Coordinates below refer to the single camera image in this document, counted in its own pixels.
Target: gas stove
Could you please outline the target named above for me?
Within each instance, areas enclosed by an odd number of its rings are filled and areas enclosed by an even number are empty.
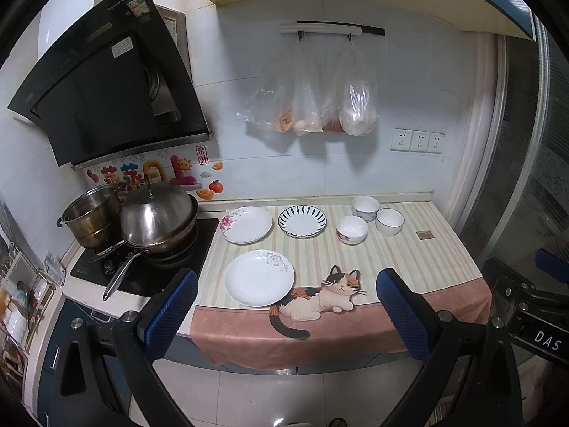
[[[174,267],[170,267],[169,264],[164,265],[162,259],[156,261],[144,255],[136,258],[118,289],[150,297],[162,292],[180,268],[189,268],[199,276],[218,223],[219,220],[215,218],[197,219],[195,228],[197,237],[191,245],[191,255],[185,255],[184,259],[179,260],[181,258],[179,252],[174,252],[172,256],[176,261],[170,263],[174,264]],[[108,257],[93,262],[89,261],[93,259],[93,251],[86,250],[71,269],[70,275],[106,287],[118,266],[135,252],[132,247],[123,245]]]

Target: calico cat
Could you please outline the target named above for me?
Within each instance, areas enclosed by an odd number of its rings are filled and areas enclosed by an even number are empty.
[[[350,311],[354,304],[350,297],[354,294],[364,294],[360,289],[358,270],[344,274],[338,265],[334,265],[328,277],[320,288],[293,288],[268,310],[268,318],[272,326],[284,336],[292,339],[305,340],[310,332],[303,329],[293,329],[283,324],[280,315],[295,322],[312,321],[320,318],[320,313],[333,311],[341,313]]]

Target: hanging plastic bag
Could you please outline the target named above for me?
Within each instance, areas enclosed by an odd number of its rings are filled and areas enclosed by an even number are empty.
[[[338,71],[323,105],[326,130],[367,135],[377,124],[377,82],[364,67],[352,41],[340,56]]]
[[[298,39],[294,51],[294,98],[292,125],[297,135],[322,131],[318,71],[306,53],[305,41]]]
[[[341,133],[344,130],[340,123],[341,98],[344,97],[344,85],[346,81],[346,65],[348,64],[349,51],[344,49],[339,56],[337,69],[328,85],[326,97],[322,104],[322,129],[328,132]]]
[[[254,93],[237,116],[264,130],[285,132],[292,129],[293,62],[283,52],[263,68]]]

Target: cat tail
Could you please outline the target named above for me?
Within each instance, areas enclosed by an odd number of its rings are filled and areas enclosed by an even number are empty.
[[[308,339],[310,337],[310,332],[303,329],[293,329],[292,327],[288,327],[283,324],[279,315],[279,307],[280,305],[271,305],[268,309],[268,319],[271,321],[275,330],[285,337],[297,339],[298,341],[305,341]]]

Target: power socket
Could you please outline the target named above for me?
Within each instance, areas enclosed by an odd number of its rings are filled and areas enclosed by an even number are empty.
[[[411,130],[403,130],[401,128],[394,128],[392,133],[392,151],[409,151],[411,146]]]
[[[429,145],[429,135],[428,131],[417,131],[413,130],[411,136],[411,146],[409,150],[411,152],[427,152],[427,147]]]
[[[429,137],[429,145],[427,146],[427,152],[432,152],[433,154],[440,154],[443,152],[443,143],[445,142],[444,133],[431,133]]]

